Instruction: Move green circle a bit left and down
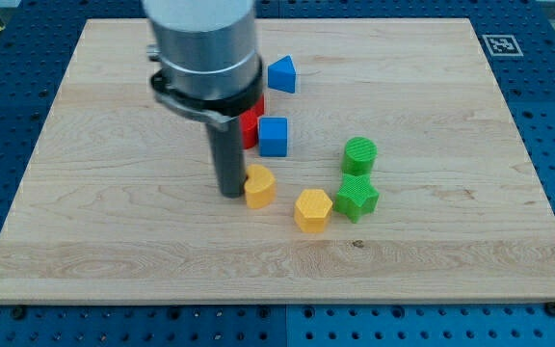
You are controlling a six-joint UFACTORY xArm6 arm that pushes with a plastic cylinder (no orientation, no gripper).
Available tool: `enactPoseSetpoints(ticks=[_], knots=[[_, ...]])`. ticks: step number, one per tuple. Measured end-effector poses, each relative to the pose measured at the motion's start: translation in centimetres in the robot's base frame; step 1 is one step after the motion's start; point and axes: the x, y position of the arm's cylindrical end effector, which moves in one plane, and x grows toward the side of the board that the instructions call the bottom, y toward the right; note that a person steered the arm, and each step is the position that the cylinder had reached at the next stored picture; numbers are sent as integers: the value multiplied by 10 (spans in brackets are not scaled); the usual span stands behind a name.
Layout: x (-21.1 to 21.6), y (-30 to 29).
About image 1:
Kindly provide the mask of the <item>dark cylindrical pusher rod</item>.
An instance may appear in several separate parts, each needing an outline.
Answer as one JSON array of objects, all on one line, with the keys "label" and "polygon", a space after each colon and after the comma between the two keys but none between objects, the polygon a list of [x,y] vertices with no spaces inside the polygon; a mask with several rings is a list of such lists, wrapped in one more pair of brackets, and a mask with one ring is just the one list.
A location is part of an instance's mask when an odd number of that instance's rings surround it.
[{"label": "dark cylindrical pusher rod", "polygon": [[238,198],[247,177],[240,121],[232,118],[222,129],[207,125],[206,130],[220,193]]}]

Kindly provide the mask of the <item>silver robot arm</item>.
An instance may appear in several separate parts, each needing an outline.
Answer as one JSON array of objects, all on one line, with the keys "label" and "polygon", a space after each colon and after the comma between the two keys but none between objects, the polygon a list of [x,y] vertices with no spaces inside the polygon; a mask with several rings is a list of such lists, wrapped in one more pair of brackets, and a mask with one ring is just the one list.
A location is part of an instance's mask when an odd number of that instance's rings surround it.
[{"label": "silver robot arm", "polygon": [[206,126],[221,194],[237,198],[246,179],[240,117],[263,92],[253,0],[143,0],[160,65],[156,100]]}]

